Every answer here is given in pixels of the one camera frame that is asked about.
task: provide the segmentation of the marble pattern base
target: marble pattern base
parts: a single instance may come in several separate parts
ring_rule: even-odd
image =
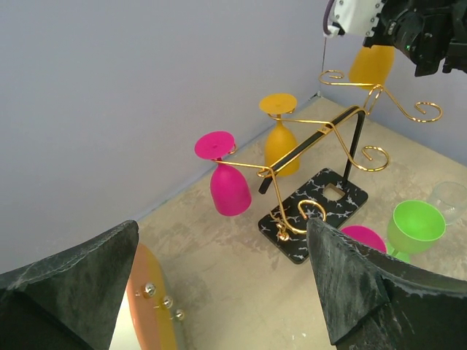
[[[344,193],[337,201],[328,199],[324,194],[325,188],[330,184]],[[335,228],[339,228],[368,200],[368,193],[352,182],[344,184],[342,176],[329,168],[324,168],[282,202],[288,222],[300,230],[306,230],[306,220],[298,211],[298,203],[306,199],[321,204],[326,210],[326,222]],[[317,207],[308,205],[305,208],[308,218],[323,218]],[[281,216],[279,206],[272,210],[272,214],[275,217]],[[309,256],[306,247],[306,236],[297,235],[287,230],[290,235],[289,240],[286,242],[280,241],[277,239],[278,229],[276,224],[277,221],[269,214],[259,221],[258,227],[260,232],[293,263],[301,264],[306,261]]]

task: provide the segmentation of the wine glass base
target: wine glass base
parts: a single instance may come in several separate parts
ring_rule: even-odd
[[[399,259],[401,261],[404,261],[405,263],[410,263],[410,255],[408,255],[407,253],[403,253],[403,252],[397,252],[396,254],[394,254],[394,247],[391,246],[391,243],[389,242],[386,242],[386,247],[387,247],[387,254],[390,255],[391,257],[394,257],[396,259]]]
[[[267,114],[287,114],[297,107],[297,99],[288,93],[274,93],[260,102],[260,109]]]
[[[235,149],[235,139],[227,131],[207,133],[195,144],[196,155],[207,160],[221,158]]]

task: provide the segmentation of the wine glass bowl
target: wine glass bowl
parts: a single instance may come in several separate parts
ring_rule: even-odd
[[[394,64],[395,49],[391,46],[362,47],[349,70],[349,81],[384,85]],[[373,86],[360,86],[371,90]]]
[[[441,212],[424,201],[404,201],[394,209],[387,226],[389,254],[404,261],[430,249],[446,230]]]
[[[442,182],[434,187],[427,202],[443,214],[446,225],[451,225],[467,209],[467,187],[457,182]]]
[[[371,228],[352,225],[342,228],[341,231],[357,242],[370,246],[381,253],[387,253],[385,241]]]

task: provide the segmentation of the orange object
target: orange object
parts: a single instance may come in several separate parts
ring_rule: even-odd
[[[153,297],[144,297],[144,285],[156,286]],[[165,278],[158,260],[143,244],[138,244],[126,287],[134,329],[142,350],[177,350],[171,312],[160,307],[167,294]]]
[[[394,64],[394,47],[362,47],[349,70],[349,81],[384,85]],[[371,90],[372,86],[362,86]]]
[[[269,115],[276,115],[280,118],[282,114],[290,114],[297,107],[297,99],[288,93],[275,93],[263,98],[260,102],[261,111]],[[269,134],[264,147],[264,157],[267,166],[272,166],[280,158],[284,157],[298,143],[292,131],[287,129],[282,121],[278,120],[276,126]],[[277,176],[291,175],[300,168],[300,160],[297,158],[288,166],[282,169]]]

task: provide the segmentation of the black cable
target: black cable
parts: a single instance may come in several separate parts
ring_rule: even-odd
[[[329,0],[328,5],[326,6],[326,10],[324,11],[323,31],[326,35],[331,35],[331,32],[328,29],[328,21],[331,10],[333,9],[334,2],[335,0]]]

